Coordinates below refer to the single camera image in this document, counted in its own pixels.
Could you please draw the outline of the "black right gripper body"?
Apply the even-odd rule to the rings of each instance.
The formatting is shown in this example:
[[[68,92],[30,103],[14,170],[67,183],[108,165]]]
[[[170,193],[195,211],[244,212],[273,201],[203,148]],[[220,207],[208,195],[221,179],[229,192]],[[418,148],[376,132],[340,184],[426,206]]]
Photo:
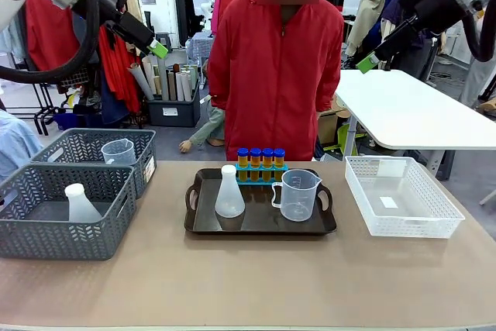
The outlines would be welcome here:
[[[401,0],[406,22],[416,32],[424,29],[438,34],[459,22],[466,9],[457,0]]]

